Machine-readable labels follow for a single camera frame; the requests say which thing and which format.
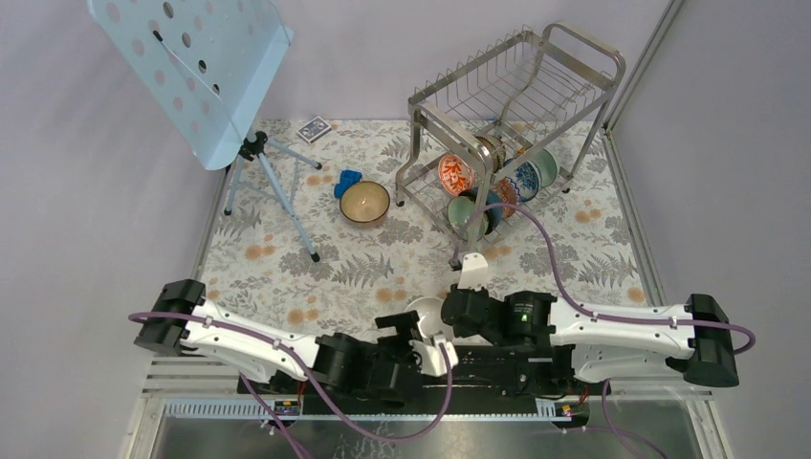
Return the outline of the orange white bowl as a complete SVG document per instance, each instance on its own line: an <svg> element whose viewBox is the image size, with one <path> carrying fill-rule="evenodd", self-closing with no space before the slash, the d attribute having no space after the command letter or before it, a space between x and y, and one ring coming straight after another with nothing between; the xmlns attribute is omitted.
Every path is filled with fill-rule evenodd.
<svg viewBox="0 0 811 459"><path fill-rule="evenodd" d="M422 339L442 335L448 341L454 340L452 327L441 319L443 302L443 299L436 296L422 296L413 300L405 308L407 313L417 313L417 329Z"/></svg>

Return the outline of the light green celadon bowl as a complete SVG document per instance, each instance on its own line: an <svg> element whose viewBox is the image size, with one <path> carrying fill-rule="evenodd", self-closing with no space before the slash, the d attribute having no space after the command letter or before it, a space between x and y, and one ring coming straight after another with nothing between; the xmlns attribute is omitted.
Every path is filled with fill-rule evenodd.
<svg viewBox="0 0 811 459"><path fill-rule="evenodd" d="M465 196L454 197L447 206L447 217L451 228L457 236L469 242L481 240L489 226L489 217L486 213L483 213L466 230L463 230L474 211L475 202Z"/></svg>

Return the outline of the brown ceramic bowl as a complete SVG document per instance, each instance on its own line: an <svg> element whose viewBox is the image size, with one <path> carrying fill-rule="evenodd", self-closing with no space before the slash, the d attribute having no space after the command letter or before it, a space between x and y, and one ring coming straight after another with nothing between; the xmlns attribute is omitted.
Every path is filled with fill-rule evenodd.
<svg viewBox="0 0 811 459"><path fill-rule="evenodd" d="M376 182L360 181L340 197L340 212L359 228L375 227L383 222L391 205L386 188Z"/></svg>

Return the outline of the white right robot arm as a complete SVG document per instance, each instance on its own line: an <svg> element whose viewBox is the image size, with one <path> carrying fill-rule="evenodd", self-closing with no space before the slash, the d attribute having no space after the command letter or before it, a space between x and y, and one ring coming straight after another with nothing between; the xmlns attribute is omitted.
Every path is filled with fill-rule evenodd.
<svg viewBox="0 0 811 459"><path fill-rule="evenodd" d="M548 379L563 394L584 383L680 374L693 385L739 385L728 316L710 295L684 304L634 311L521 291L498 300L453 286L441 308L457 338L479 336L495 347L539 352Z"/></svg>

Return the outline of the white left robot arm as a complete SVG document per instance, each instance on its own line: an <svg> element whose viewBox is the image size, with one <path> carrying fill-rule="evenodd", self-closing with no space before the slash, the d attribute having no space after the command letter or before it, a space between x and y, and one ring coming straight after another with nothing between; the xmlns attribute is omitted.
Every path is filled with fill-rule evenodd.
<svg viewBox="0 0 811 459"><path fill-rule="evenodd" d="M444 339L420 338L416 319L413 313L377 318L397 333L375 342L344 333L294 333L227 311L194 279L165 284L150 311L129 316L141 325L135 345L156 354L210 357L275 393L308 382L324 392L394 405L409 402L426 377L446 375L454 362Z"/></svg>

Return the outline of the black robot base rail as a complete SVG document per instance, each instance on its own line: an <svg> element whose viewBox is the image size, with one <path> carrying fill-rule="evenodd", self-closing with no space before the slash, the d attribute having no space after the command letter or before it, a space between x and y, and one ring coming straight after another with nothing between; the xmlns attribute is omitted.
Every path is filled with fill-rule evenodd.
<svg viewBox="0 0 811 459"><path fill-rule="evenodd" d="M529 414L536 401L558 402L573 397L579 404L602 394L601 382L575 378L572 346L519 350L484 345L457 348L452 369L449 415ZM371 377L350 377L348 387L321 384L332 402L349 416L435 415L447 394L448 378L421 374L417 365L399 367L391 379L377 371Z"/></svg>

